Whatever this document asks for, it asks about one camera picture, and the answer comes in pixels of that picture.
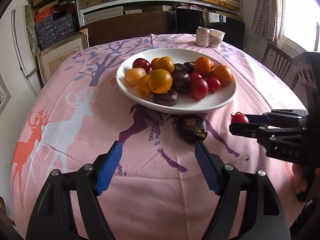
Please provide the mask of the person's right hand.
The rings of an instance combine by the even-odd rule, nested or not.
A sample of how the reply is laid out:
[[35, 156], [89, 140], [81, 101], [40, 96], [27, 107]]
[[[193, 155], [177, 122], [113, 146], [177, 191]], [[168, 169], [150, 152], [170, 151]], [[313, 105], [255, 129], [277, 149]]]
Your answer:
[[307, 167], [305, 166], [301, 166], [298, 164], [292, 165], [293, 187], [296, 193], [304, 192], [306, 190], [307, 181], [303, 177], [306, 170], [307, 170]]

